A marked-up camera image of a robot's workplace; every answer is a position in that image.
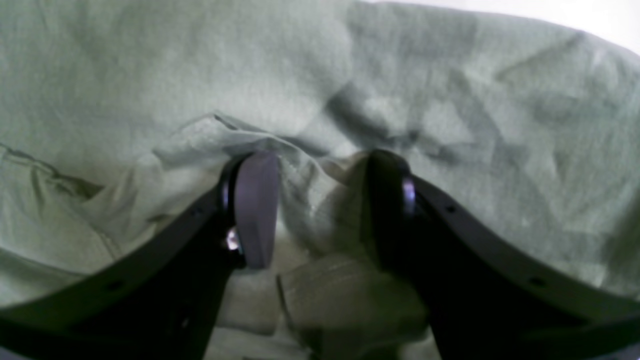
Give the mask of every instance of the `green cloth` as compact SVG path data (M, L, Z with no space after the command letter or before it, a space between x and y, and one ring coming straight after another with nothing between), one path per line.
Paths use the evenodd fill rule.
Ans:
M362 256L373 148L640 299L640 61L589 34L338 0L3 0L0 87L4 306L130 253L255 149L280 158L274 262L234 274L209 359L350 359L421 335L415 294ZM403 354L437 358L429 334Z

